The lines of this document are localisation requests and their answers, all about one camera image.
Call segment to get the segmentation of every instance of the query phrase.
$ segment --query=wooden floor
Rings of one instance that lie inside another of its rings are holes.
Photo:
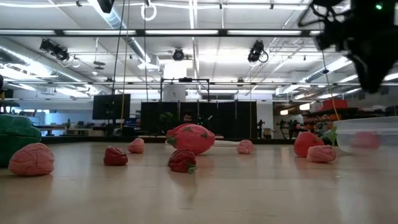
[[[105,167],[107,145],[50,145],[52,175],[0,170],[0,223],[398,223],[398,150],[314,164],[290,146],[257,146],[252,155],[214,147],[190,175],[169,171],[173,149],[164,144]]]

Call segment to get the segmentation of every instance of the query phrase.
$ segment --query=ceiling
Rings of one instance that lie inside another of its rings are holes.
[[[127,6],[123,12],[123,0],[116,0],[114,9],[119,15],[124,14],[125,25],[127,25],[127,15],[129,15],[128,29],[131,30],[191,29],[191,24],[194,29],[298,29],[297,19],[302,13],[300,7],[305,7],[309,2],[309,0],[274,0],[272,2],[275,7],[271,10],[266,8],[271,3],[268,0],[221,0],[224,5],[221,10],[218,8],[219,0],[198,0],[200,9],[193,13],[194,16],[190,16],[189,1],[191,0],[152,0],[152,4],[158,5],[157,15],[151,21],[145,21],[141,16],[141,5],[138,4],[142,4],[143,1],[130,1],[132,5],[128,13]],[[20,7],[0,5],[2,12],[0,29],[110,29],[108,23],[88,1],[80,2],[83,4],[82,7],[62,6],[64,4],[73,5],[75,0],[1,1],[1,3],[16,4]],[[217,6],[217,8],[203,9],[207,6]],[[346,2],[338,6],[336,10],[342,11],[345,6]],[[319,25],[309,27],[309,29],[319,28]],[[0,37],[0,39],[10,40],[23,49],[37,54],[38,57],[31,59],[44,64],[51,70],[57,71],[58,68],[61,68],[54,57],[43,54],[39,49],[43,37]],[[139,69],[138,65],[141,64],[139,57],[130,46],[126,46],[124,40],[121,39],[119,42],[117,37],[100,37],[97,51],[94,37],[51,37],[50,40],[67,47],[68,52],[72,55],[71,60],[61,63],[62,74],[81,75],[86,78],[84,81],[103,82],[115,75],[116,81],[121,82],[125,75],[127,82],[142,82],[146,77],[151,82],[159,81],[162,75],[161,69],[155,72]],[[161,67],[172,61],[171,52],[176,48],[182,48],[184,53],[189,55],[189,59],[184,61],[187,66],[187,76],[209,78],[214,82],[236,82],[239,78],[243,78],[247,82],[300,82],[323,68],[322,53],[317,51],[310,38],[196,37],[195,40],[192,40],[191,37],[136,37],[135,40],[147,55],[159,58]],[[263,41],[266,52],[269,54],[269,61],[252,67],[248,63],[247,57],[249,49],[256,40]],[[193,69],[194,46],[197,74]],[[341,55],[333,52],[333,49],[326,50],[324,54],[326,65],[341,58]],[[95,60],[106,64],[103,66],[104,70],[95,69],[96,65],[93,64]],[[57,74],[53,77],[55,81],[58,78],[61,81],[73,81]],[[354,74],[355,70],[352,64],[348,64],[337,67],[333,73],[329,74],[328,78],[330,82],[339,82]],[[326,82],[326,79],[320,77],[313,82]],[[37,86],[37,89],[46,86],[51,85]],[[145,85],[126,85],[126,88],[129,89],[145,87]],[[258,86],[256,90],[275,90],[277,87],[277,85],[264,85]],[[8,86],[8,88],[18,89],[14,86]],[[157,89],[159,86],[150,84],[149,88]],[[215,86],[212,88],[238,87]],[[244,86],[244,88],[250,89],[251,86]],[[295,95],[307,94],[315,90],[318,95],[322,95],[326,88],[300,86],[294,89],[293,93]]]

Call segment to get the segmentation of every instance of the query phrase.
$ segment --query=plastic container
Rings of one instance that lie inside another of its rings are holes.
[[[371,152],[396,149],[398,116],[335,121],[337,143],[344,152]]]

